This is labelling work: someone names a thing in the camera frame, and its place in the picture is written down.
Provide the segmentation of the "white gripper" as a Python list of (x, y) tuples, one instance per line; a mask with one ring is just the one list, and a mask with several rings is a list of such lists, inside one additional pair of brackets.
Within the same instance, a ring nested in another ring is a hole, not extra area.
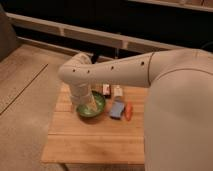
[(95, 102), (95, 98), (92, 94), (87, 94), (85, 96), (71, 96), (71, 101), (76, 106), (85, 105), (89, 109), (96, 111), (97, 105)]

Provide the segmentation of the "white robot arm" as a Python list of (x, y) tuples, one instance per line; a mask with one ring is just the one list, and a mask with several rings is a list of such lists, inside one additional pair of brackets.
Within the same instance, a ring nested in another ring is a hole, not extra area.
[(150, 52), (93, 64), (79, 53), (58, 71), (71, 101), (91, 100), (91, 84), (143, 87), (146, 171), (213, 171), (213, 53)]

